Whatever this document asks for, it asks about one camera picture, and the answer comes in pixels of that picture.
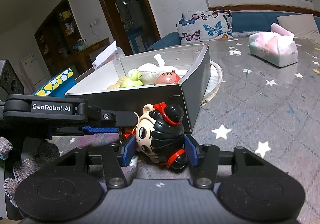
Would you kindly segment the grey gloved left hand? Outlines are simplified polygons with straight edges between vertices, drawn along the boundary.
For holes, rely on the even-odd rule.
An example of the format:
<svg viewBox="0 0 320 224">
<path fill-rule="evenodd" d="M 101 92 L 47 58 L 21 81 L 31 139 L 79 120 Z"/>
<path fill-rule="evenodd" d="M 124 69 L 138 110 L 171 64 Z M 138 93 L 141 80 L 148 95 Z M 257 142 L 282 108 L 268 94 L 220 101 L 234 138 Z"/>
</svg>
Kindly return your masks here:
<svg viewBox="0 0 320 224">
<path fill-rule="evenodd" d="M 10 167 L 13 176 L 6 177 L 2 184 L 4 193 L 12 206 L 17 207 L 15 191 L 18 185 L 30 175 L 58 159 L 59 156 L 57 146 L 47 140 L 26 138 L 23 141 L 22 153 L 17 159 L 14 159 L 13 166 Z"/>
</svg>

